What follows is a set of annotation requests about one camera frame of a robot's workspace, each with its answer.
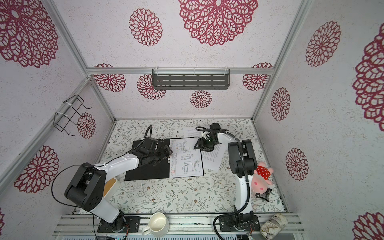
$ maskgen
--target mug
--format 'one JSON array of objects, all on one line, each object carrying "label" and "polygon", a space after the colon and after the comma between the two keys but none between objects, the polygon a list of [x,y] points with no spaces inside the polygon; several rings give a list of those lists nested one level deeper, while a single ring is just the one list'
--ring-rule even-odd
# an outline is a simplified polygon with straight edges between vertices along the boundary
[{"label": "mug", "polygon": [[169,230],[169,221],[161,212],[157,212],[149,219],[148,226],[141,230],[141,235],[152,234],[155,237],[164,237]]}]

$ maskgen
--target leaf pattern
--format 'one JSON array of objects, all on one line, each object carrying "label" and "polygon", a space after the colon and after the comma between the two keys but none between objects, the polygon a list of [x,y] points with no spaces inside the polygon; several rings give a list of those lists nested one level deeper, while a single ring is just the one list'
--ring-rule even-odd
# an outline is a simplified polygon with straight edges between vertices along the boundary
[{"label": "leaf pattern", "polygon": [[[214,122],[241,139],[251,139],[257,161],[265,161],[250,119],[167,119],[117,121],[101,162],[129,150],[134,140],[142,139],[149,125],[153,126],[152,137],[160,139],[184,137],[184,127],[209,127]],[[116,177],[121,186],[110,202],[124,213],[233,211],[236,181],[229,168],[228,150],[219,171],[204,169],[204,174],[201,177],[134,181],[124,181],[125,174],[122,174]],[[285,212],[278,189],[275,185],[270,188],[270,202],[252,197],[254,212]]]}]

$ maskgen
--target mug handle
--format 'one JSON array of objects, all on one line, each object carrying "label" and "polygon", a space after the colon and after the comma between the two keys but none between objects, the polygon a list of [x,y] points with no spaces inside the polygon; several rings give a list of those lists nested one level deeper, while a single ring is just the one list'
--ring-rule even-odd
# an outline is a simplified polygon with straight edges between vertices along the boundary
[{"label": "mug handle", "polygon": [[148,235],[150,234],[151,231],[149,230],[149,226],[145,226],[142,230],[141,230],[141,235],[145,236],[145,235]]}]

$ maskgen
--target pink pig plush toy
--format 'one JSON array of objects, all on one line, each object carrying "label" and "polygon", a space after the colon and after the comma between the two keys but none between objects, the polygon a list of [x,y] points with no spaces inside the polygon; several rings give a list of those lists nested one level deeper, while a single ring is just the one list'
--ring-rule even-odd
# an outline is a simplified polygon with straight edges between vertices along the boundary
[{"label": "pink pig plush toy", "polygon": [[266,168],[265,166],[265,162],[259,162],[252,177],[251,189],[256,198],[260,198],[267,191],[268,185],[273,185],[273,182],[268,180],[269,176],[273,173],[273,169]]}]

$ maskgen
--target white paper sheet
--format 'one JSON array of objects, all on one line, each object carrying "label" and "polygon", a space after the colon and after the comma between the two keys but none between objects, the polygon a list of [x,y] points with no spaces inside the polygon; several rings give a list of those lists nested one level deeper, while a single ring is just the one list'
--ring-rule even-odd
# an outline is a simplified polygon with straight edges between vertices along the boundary
[{"label": "white paper sheet", "polygon": [[[201,133],[202,132],[197,131],[194,127],[184,128],[184,137],[200,137]],[[218,144],[214,146],[214,150],[212,152],[201,151],[204,168],[217,172],[220,168],[221,160],[223,159],[224,152],[227,148],[227,145]]]},{"label": "white paper sheet", "polygon": [[194,149],[198,138],[178,138],[170,140],[173,151],[169,158],[169,177],[203,176],[200,149]]}]

